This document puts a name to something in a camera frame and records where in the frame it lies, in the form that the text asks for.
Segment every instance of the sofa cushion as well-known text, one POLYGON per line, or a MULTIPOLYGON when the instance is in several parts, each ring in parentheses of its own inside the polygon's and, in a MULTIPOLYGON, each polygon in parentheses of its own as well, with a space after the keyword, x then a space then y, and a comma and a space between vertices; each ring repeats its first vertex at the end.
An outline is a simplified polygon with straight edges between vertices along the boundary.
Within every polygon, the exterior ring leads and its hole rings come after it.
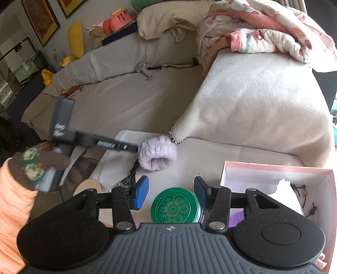
POLYGON ((133 33, 70 63, 53 76, 53 85, 58 91, 64 91, 131 73, 140 61, 150 66, 189 64, 196 56, 196 32, 189 31, 181 43, 175 41, 170 31, 155 40, 145 40, 133 33))
POLYGON ((29 127, 33 127, 32 121, 35 117, 38 117, 45 109, 50 108, 50 105, 56 101, 56 97, 50 94, 41 92, 35 100, 26 108, 22 115, 21 122, 24 122, 29 127))

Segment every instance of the pink box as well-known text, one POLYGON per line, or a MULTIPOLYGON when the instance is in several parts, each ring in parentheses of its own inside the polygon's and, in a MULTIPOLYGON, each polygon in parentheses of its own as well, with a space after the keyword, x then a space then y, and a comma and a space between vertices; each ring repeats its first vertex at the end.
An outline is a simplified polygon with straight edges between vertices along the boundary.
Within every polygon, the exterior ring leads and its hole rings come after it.
MULTIPOLYGON (((256 188, 266 194, 272 194, 281 179, 297 186, 306 185, 308 195, 303 209, 304 214, 308 215, 312 203, 315 203, 317 211, 309 219, 321 226, 326 237, 323 253, 326 255, 324 261, 328 264, 324 271, 329 273, 331 270, 330 273, 337 273, 337 255, 333 257, 337 231, 337 195, 333 170, 226 161, 221 175, 221 185, 233 192, 244 193, 247 188, 256 188)), ((303 204, 302 195, 299 201, 303 204)))

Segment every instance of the fuzzy hair tie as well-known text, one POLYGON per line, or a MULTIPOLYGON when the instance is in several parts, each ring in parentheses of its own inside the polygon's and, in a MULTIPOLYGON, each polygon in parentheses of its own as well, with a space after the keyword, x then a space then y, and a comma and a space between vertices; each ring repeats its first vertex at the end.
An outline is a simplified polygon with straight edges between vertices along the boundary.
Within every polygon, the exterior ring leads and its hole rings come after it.
POLYGON ((236 227, 238 225, 238 223, 240 223, 244 219, 245 219, 245 215, 243 213, 243 210, 238 211, 238 212, 230 215, 228 226, 229 227, 236 227))
POLYGON ((177 160, 177 146, 165 135, 151 138, 141 145, 138 160, 149 171, 169 168, 177 160))

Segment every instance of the person's arm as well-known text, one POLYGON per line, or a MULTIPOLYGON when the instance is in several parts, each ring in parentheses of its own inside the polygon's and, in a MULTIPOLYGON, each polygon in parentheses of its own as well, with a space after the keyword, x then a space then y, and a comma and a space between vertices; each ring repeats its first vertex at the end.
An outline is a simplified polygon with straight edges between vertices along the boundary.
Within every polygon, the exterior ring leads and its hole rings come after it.
POLYGON ((16 241, 36 195, 13 178, 7 160, 0 169, 0 273, 18 273, 25 265, 16 241))
POLYGON ((17 236, 33 208, 46 169, 64 170, 69 158, 43 143, 16 153, 0 168, 0 274, 18 273, 25 263, 17 247, 17 236))

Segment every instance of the framed picture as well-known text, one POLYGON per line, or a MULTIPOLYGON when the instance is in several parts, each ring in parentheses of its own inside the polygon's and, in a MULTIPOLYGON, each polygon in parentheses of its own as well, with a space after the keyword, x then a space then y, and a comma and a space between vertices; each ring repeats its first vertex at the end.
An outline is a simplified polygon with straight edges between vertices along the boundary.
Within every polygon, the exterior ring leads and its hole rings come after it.
POLYGON ((44 46, 60 27, 48 0, 21 0, 36 36, 44 46))
POLYGON ((86 0, 57 0, 66 18, 69 18, 86 0))

